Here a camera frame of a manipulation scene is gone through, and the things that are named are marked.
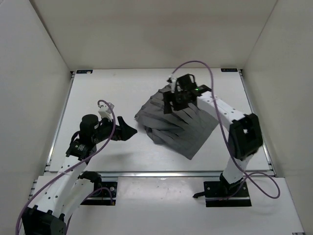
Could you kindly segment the grey pleated skirt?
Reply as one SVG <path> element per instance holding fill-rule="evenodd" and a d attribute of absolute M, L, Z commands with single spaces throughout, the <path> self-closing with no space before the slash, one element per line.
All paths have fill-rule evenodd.
<path fill-rule="evenodd" d="M 164 114 L 163 94 L 170 85 L 159 89 L 134 116 L 148 137 L 191 160 L 207 141 L 218 121 L 190 103 L 187 108 Z"/>

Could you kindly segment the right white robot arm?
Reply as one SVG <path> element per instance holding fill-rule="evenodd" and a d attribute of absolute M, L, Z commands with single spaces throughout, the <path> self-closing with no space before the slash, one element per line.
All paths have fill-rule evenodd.
<path fill-rule="evenodd" d="M 167 79 L 170 89 L 163 94 L 164 113 L 186 109 L 194 104 L 200 110 L 214 117 L 222 129 L 228 131 L 226 147 L 230 159 L 221 174 L 219 190 L 231 196 L 242 181 L 247 164 L 263 145 L 258 117 L 245 114 L 231 107 L 214 94 L 212 88 L 197 85 L 192 74 Z"/>

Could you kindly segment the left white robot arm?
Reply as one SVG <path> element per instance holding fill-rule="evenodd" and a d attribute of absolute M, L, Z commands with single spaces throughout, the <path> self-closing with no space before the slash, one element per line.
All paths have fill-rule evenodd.
<path fill-rule="evenodd" d="M 27 203 L 19 216 L 25 234 L 65 235 L 67 223 L 79 205 L 104 190 L 100 174 L 85 170 L 100 151 L 97 144 L 127 141 L 136 133 L 121 116 L 83 116 L 56 177 L 34 194 L 38 201 L 33 206 Z"/>

